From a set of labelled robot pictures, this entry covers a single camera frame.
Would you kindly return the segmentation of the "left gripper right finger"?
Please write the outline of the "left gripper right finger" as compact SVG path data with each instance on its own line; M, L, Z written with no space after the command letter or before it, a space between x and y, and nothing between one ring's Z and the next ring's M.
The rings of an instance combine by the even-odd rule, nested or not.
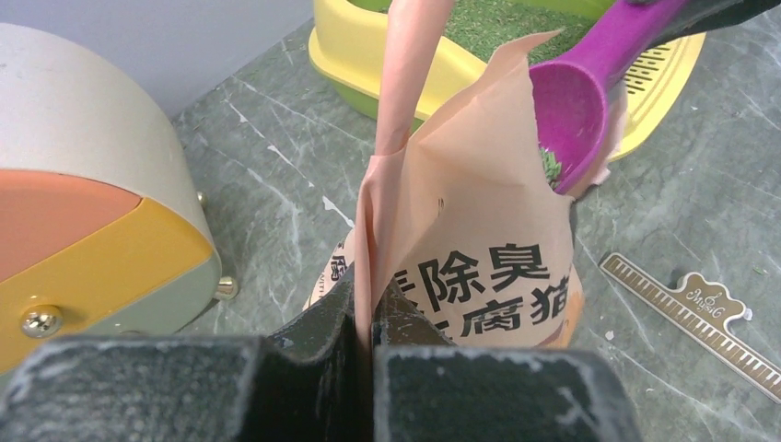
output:
M638 441L635 409L588 351L457 346L388 285L375 313L377 441Z

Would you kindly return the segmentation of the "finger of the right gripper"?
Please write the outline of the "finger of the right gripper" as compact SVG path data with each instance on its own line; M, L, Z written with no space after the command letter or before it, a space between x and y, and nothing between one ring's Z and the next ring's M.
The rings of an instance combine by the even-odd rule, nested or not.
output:
M739 25L780 5L780 0L693 0L649 43L648 49L676 39Z

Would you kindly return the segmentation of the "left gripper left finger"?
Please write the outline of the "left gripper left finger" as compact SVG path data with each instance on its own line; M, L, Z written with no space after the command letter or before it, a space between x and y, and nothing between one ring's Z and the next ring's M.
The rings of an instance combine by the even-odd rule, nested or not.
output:
M1 401L5 441L350 441L350 273L268 336L71 336Z

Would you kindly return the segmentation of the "magenta plastic scoop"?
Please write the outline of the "magenta plastic scoop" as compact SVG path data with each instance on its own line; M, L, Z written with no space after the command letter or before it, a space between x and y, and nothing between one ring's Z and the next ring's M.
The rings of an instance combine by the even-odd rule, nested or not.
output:
M531 67L540 144L562 164L557 192L569 192L599 154L610 87L686 4L616 1L572 49Z

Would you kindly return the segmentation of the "pink cat litter bag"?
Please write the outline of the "pink cat litter bag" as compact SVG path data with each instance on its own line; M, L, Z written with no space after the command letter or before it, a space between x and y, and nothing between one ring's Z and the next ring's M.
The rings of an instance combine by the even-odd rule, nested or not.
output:
M356 273L362 341L388 282L450 340L468 346L567 347L585 303L573 264L572 202L608 175L623 140L628 95L608 95L606 138L585 177L554 192L538 144L538 85L527 56L547 41L501 47L486 72L418 130L417 102L444 33L450 1L394 1L379 90L375 152L355 227L339 243L308 305Z

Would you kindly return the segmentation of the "white orange cylindrical bin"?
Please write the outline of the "white orange cylindrical bin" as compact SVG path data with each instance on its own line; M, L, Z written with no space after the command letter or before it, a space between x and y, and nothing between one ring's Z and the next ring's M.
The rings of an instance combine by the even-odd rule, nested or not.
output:
M169 334L236 280L166 114L92 51L1 27L1 378L74 333Z

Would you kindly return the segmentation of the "torn bag top strip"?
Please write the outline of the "torn bag top strip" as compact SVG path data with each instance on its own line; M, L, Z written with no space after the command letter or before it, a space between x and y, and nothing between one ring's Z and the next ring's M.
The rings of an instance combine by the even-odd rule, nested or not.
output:
M780 402L780 368L731 332L730 323L744 318L748 308L724 285L690 272L672 289L619 252L606 254L599 268L771 401Z

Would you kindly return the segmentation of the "yellow green litter box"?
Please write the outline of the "yellow green litter box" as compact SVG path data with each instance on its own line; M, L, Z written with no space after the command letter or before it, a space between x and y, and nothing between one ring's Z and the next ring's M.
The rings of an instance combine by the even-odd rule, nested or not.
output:
M384 1L316 1L309 59L356 111L375 118L387 17ZM658 127L681 94L705 43L705 34L679 38L643 52L628 68L629 119L621 145L609 159L635 151ZM470 85L486 63L441 39L415 116L424 121L445 101Z

